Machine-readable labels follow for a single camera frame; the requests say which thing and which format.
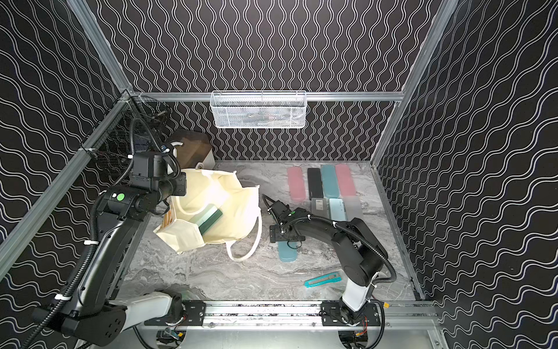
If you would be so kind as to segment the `pale blue translucent pencil case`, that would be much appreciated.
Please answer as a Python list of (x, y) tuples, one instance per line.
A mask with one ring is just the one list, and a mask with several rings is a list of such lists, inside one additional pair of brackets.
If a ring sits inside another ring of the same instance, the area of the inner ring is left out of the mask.
[(292, 263), (297, 259), (298, 252), (296, 248), (289, 247), (287, 241), (279, 241), (278, 246), (278, 256), (279, 260), (283, 263)]

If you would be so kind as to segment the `grey pencil case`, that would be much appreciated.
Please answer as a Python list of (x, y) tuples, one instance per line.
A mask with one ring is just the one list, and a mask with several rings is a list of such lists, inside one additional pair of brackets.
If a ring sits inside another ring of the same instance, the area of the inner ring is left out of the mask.
[(317, 215), (323, 218), (329, 218), (328, 199), (312, 198), (311, 212), (313, 215)]

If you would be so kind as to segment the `cream canvas tote bag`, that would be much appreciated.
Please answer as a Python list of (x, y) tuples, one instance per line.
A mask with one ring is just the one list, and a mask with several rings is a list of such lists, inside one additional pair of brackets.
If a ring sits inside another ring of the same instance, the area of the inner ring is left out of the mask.
[[(262, 238), (260, 187), (244, 187), (235, 172), (183, 170), (186, 195), (173, 195), (170, 210), (154, 230), (176, 253), (196, 250), (207, 244), (224, 244), (234, 262), (249, 259)], [(232, 246), (253, 230), (251, 249), (234, 255)]]

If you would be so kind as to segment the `green pencil case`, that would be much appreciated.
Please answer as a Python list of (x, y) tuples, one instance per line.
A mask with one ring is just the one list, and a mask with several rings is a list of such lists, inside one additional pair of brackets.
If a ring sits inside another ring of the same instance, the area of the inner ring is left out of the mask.
[(201, 235), (204, 235), (221, 217), (222, 211), (214, 204), (209, 204), (194, 215), (190, 222), (198, 227)]

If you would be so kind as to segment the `light blue pencil case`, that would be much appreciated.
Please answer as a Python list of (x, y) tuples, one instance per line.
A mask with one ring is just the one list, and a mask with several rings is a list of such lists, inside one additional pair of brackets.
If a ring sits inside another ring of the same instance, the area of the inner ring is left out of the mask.
[(344, 201), (340, 198), (331, 198), (328, 200), (329, 215), (333, 221), (346, 221), (347, 215), (344, 207)]

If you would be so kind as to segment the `pink pencil case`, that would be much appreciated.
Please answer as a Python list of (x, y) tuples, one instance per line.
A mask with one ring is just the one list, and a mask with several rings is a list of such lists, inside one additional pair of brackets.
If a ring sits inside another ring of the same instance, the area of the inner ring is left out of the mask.
[(357, 191), (350, 167), (347, 164), (337, 164), (335, 170), (341, 196), (356, 196)]
[(306, 189), (302, 168), (289, 167), (287, 169), (287, 182), (292, 202), (303, 202), (306, 199)]

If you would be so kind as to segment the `black pencil case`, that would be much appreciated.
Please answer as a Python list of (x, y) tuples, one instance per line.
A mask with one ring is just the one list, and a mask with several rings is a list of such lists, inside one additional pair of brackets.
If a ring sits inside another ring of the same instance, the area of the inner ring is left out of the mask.
[(307, 182), (309, 197), (311, 199), (323, 199), (323, 182), (320, 168), (309, 168), (307, 170)]

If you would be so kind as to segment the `teal utility knife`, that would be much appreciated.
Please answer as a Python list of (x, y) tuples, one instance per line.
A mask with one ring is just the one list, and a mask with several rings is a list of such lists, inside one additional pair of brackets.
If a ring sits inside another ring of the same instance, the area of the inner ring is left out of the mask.
[(341, 275), (338, 272), (328, 273), (322, 276), (315, 277), (313, 279), (306, 280), (304, 285), (306, 288), (314, 288), (317, 286), (322, 286), (325, 284), (337, 283), (342, 280)]

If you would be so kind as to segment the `teal translucent pencil case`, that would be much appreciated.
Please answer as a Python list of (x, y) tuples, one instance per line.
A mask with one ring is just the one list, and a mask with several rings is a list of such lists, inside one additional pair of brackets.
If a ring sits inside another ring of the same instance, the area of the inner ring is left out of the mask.
[(338, 199), (340, 197), (340, 190), (334, 165), (324, 164), (321, 167), (321, 179), (324, 197), (327, 199)]

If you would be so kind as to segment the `translucent clear pencil case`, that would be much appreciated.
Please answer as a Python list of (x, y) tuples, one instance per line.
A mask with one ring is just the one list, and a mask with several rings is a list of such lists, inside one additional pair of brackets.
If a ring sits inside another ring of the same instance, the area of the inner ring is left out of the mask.
[(347, 221), (355, 218), (364, 220), (363, 208), (358, 196), (346, 196), (343, 198)]

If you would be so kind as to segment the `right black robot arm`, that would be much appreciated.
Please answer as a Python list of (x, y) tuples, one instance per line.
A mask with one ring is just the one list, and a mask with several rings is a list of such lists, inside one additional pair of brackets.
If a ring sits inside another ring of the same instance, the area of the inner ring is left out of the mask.
[(371, 229), (360, 218), (333, 220), (300, 207), (291, 209), (280, 201), (273, 202), (267, 212), (276, 222), (270, 227), (272, 242), (313, 238), (334, 249), (348, 280), (333, 318), (350, 326), (363, 323), (372, 289), (398, 278), (388, 252)]

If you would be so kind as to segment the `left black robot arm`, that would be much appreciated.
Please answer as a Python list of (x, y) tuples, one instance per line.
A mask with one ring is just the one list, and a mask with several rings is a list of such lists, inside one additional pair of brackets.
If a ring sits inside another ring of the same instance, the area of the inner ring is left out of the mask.
[(22, 348), (30, 348), (44, 329), (106, 346), (127, 327), (131, 307), (108, 300), (119, 263), (145, 218), (170, 197), (187, 192), (186, 174), (171, 147), (161, 144), (145, 119), (132, 119), (129, 143), (132, 159), (124, 173), (128, 182), (117, 181), (95, 200), (78, 265), (55, 299), (34, 309), (37, 326)]

